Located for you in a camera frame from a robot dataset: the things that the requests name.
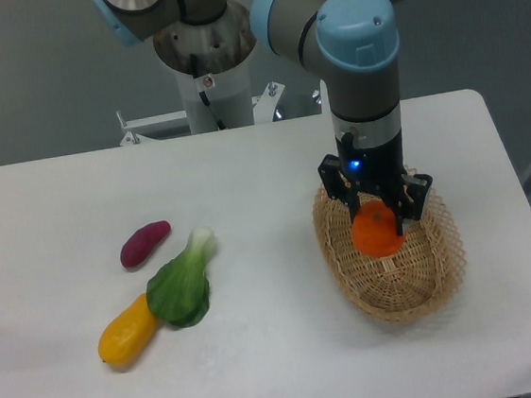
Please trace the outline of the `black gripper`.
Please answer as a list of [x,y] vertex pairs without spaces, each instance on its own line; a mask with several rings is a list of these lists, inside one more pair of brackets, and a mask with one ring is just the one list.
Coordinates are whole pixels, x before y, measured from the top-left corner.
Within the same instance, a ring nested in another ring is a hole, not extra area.
[[357,139],[351,129],[337,130],[339,158],[324,156],[317,173],[328,197],[346,206],[351,221],[360,209],[358,191],[367,192],[385,199],[395,216],[396,233],[404,236],[409,224],[423,216],[434,178],[403,175],[402,128],[397,122],[392,129],[378,146]]

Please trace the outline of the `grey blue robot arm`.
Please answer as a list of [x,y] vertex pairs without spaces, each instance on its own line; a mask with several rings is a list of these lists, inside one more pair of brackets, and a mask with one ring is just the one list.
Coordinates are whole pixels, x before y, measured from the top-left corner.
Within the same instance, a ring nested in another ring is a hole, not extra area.
[[92,0],[125,45],[151,40],[176,77],[191,131],[254,123],[248,62],[262,45],[325,85],[335,155],[318,174],[356,216],[360,196],[382,200],[403,234],[423,215],[432,179],[403,167],[394,5],[401,0]]

